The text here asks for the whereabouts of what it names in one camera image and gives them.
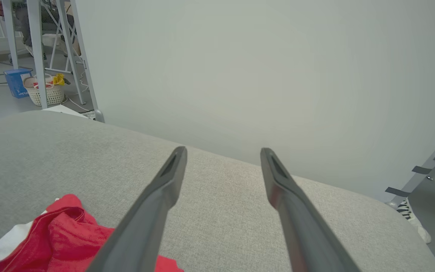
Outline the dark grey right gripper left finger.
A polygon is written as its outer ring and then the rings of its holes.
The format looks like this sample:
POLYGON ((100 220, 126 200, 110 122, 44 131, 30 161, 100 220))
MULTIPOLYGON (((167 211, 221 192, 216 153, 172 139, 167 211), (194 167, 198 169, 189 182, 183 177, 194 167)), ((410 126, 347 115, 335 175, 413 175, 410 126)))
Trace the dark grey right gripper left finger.
POLYGON ((175 148, 138 196, 86 272, 154 272, 168 211, 179 198, 186 147, 175 148))

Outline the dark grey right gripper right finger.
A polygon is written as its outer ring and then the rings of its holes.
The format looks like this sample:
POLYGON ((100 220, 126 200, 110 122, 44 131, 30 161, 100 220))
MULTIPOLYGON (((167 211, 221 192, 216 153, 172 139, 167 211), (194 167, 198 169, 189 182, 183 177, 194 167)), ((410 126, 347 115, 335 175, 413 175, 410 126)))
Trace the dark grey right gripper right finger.
POLYGON ((278 212, 292 272, 361 272, 271 148, 260 151, 267 199, 278 212))

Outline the white metal desk frame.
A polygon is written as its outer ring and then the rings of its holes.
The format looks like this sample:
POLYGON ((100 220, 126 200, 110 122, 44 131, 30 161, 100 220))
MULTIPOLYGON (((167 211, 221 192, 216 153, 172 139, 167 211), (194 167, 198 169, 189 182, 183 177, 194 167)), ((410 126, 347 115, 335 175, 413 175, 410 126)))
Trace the white metal desk frame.
POLYGON ((76 24, 70 25, 68 22, 68 14, 65 10, 66 2, 72 0, 0 0, 2 5, 2 16, 5 19, 6 33, 8 37, 8 43, 10 45, 10 54, 12 59, 12 65, 15 69, 19 67, 17 59, 17 49, 14 39, 14 18, 17 12, 14 11, 13 2, 18 2, 18 6, 26 8, 27 23, 22 26, 23 29, 29 29, 31 36, 31 45, 34 53, 35 71, 40 84, 43 84, 43 76, 47 68, 44 67, 43 57, 43 21, 41 6, 43 5, 46 13, 51 17, 56 28, 56 36, 61 34, 64 36, 64 42, 67 51, 67 62, 71 67, 69 72, 74 76, 76 83, 79 103, 78 107, 86 104, 83 100, 83 91, 80 88, 79 77, 76 69, 78 61, 75 59, 77 52, 73 48, 74 38, 77 37, 76 24))

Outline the white equipment case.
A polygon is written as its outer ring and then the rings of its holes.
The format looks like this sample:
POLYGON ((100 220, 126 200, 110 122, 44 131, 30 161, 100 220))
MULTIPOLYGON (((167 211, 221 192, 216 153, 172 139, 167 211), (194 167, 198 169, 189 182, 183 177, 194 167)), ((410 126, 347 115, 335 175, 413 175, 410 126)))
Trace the white equipment case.
POLYGON ((94 119, 92 116, 88 116, 88 113, 79 113, 77 111, 71 110, 69 107, 66 107, 64 105, 55 105, 53 107, 48 107, 46 109, 42 109, 43 111, 52 111, 52 112, 58 112, 58 113, 65 113, 69 115, 79 116, 87 119, 94 119))

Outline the grey metal frame black tape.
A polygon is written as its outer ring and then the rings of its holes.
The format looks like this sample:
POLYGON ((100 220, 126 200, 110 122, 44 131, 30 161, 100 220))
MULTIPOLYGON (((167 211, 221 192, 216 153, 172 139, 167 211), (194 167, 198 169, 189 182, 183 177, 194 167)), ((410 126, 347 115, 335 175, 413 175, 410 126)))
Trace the grey metal frame black tape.
POLYGON ((429 156, 429 158, 422 164, 414 166, 412 169, 413 176, 405 184, 402 189, 396 189, 388 187, 386 189, 387 193, 394 195, 392 200, 386 202, 385 204, 392 207, 393 209, 398 208, 399 204, 422 183, 426 178, 430 178, 431 173, 435 169, 435 152, 429 156))

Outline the white plastic laundry basket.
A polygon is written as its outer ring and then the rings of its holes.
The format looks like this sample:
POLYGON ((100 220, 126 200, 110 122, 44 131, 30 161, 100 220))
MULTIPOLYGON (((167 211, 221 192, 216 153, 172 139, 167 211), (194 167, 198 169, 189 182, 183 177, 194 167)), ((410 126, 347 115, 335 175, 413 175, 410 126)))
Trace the white plastic laundry basket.
MULTIPOLYGON (((48 77, 53 78, 54 76, 52 76, 50 74, 45 74, 45 78, 48 78, 48 77)), ((39 89, 29 88, 29 86, 26 84, 27 79, 25 79, 23 81, 23 84, 24 84, 24 87, 26 88, 26 90, 28 91, 28 95, 29 95, 31 101, 36 106, 41 106, 42 102, 41 102, 41 96, 40 96, 39 89)), ((56 105, 56 104, 61 104, 64 102, 65 94, 62 90, 62 87, 63 86, 54 86, 54 88, 46 88, 47 105, 56 105)))

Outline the blue cardboard box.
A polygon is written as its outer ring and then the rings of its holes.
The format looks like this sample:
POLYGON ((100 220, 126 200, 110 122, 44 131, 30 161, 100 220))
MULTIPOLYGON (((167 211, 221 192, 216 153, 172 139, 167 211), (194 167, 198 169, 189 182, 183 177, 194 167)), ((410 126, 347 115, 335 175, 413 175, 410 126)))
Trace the blue cardboard box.
POLYGON ((23 81, 32 77, 32 70, 21 68, 15 70, 7 70, 3 72, 10 92, 15 98, 28 97, 28 91, 24 87, 23 81))

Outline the white partition post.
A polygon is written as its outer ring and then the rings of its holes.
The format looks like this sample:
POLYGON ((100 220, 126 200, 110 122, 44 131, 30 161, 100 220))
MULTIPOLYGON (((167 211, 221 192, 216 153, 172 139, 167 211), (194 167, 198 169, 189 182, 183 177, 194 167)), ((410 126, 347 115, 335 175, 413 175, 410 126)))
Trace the white partition post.
POLYGON ((77 10, 77 5, 76 5, 77 0, 70 0, 70 2, 71 2, 71 10, 72 10, 74 20, 75 20, 74 25, 76 26, 76 30, 77 30, 77 39, 78 39, 78 43, 79 43, 80 50, 81 50, 81 57, 83 59, 83 66, 85 69, 87 84, 89 86, 90 97, 92 99, 92 103, 93 103, 93 107, 94 107, 95 119, 97 122, 105 123, 103 113, 99 109, 99 105, 98 105, 98 102, 96 100, 95 93, 94 93, 94 86, 92 84, 92 78, 91 78, 91 74, 90 74, 90 70, 89 70, 88 59, 86 56, 85 44, 83 43, 82 30, 80 27, 79 15, 78 15, 78 10, 77 10))

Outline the black white striped item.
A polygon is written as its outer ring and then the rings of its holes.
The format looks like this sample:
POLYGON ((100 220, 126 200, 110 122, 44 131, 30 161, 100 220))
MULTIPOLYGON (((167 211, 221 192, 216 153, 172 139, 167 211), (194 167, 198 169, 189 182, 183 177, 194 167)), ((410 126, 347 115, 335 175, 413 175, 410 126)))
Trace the black white striped item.
POLYGON ((421 224, 421 221, 416 217, 415 213, 413 212, 412 206, 409 202, 409 198, 405 198, 397 207, 397 212, 402 215, 414 228, 417 230, 418 234, 421 236, 423 241, 426 244, 430 244, 432 241, 432 238, 428 231, 423 227, 421 224))

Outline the red white basketball jersey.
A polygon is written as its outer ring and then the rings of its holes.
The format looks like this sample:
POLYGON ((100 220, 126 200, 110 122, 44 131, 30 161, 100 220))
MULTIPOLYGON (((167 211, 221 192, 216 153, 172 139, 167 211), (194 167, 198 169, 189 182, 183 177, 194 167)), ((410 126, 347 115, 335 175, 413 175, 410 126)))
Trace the red white basketball jersey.
MULTIPOLYGON (((114 232, 67 194, 29 224, 0 239, 0 272, 86 272, 114 232)), ((184 272, 177 261, 158 255, 154 272, 184 272)))

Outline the seated person legs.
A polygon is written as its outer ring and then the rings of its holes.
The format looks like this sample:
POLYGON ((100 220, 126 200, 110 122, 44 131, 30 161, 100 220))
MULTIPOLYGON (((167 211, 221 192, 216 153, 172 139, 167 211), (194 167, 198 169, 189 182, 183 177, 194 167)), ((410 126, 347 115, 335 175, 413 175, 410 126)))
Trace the seated person legs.
MULTIPOLYGON (((57 7, 49 7, 48 5, 41 6, 41 24, 42 31, 57 31, 57 22, 59 22, 59 12, 57 7)), ((31 29, 29 25, 29 13, 24 2, 14 2, 14 25, 23 36, 23 44, 31 57, 34 57, 31 41, 31 29)), ((65 38, 63 34, 57 39, 57 50, 61 51, 65 57, 68 55, 65 38)))

